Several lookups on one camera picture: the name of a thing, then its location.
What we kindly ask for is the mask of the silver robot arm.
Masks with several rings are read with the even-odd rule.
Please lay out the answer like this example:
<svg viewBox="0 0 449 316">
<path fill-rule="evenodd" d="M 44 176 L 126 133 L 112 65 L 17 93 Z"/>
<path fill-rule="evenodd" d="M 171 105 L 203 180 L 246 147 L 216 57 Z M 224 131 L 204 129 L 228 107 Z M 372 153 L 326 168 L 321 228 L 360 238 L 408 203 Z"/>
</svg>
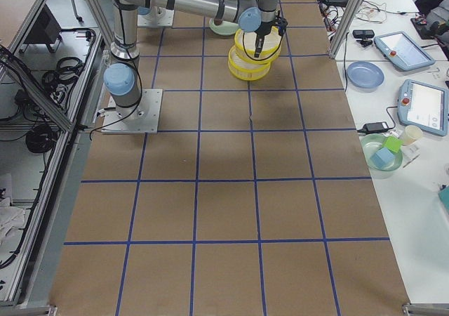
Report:
<svg viewBox="0 0 449 316">
<path fill-rule="evenodd" d="M 112 0 L 114 4 L 114 40 L 110 45 L 112 65 L 104 74 L 104 83 L 114 101 L 120 121 L 142 119 L 148 106 L 138 74 L 138 21 L 145 18 L 150 27 L 168 25 L 176 11 L 210 18 L 221 25 L 233 25 L 244 33 L 255 34 L 255 53 L 261 54 L 264 39 L 286 21 L 277 11 L 278 0 Z"/>
</svg>

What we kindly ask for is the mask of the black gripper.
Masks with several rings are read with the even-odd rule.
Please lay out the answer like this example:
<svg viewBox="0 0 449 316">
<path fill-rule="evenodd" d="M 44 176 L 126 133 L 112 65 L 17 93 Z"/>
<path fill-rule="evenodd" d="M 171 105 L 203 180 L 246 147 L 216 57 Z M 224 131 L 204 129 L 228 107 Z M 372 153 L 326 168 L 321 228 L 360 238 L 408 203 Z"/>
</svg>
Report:
<svg viewBox="0 0 449 316">
<path fill-rule="evenodd" d="M 278 35 L 284 35 L 288 26 L 288 21 L 281 15 L 281 11 L 275 11 L 274 18 L 268 22 L 261 22 L 259 32 L 255 33 L 254 57 L 259 58 L 264 46 L 264 39 L 273 27 L 277 28 Z"/>
</svg>

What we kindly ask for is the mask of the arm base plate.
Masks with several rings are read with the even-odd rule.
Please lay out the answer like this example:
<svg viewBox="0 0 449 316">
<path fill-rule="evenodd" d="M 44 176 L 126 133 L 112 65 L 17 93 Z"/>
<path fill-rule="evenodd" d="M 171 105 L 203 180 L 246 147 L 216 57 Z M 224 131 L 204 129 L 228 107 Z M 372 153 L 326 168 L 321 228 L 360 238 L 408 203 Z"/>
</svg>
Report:
<svg viewBox="0 0 449 316">
<path fill-rule="evenodd" d="M 101 131 L 110 134 L 157 133 L 163 97 L 162 89 L 144 89 L 138 108 L 116 107 L 113 97 L 108 106 L 114 110 L 105 113 Z"/>
<path fill-rule="evenodd" d="M 140 28 L 162 28 L 172 27 L 175 11 L 162 7 L 139 8 L 138 27 Z"/>
</svg>

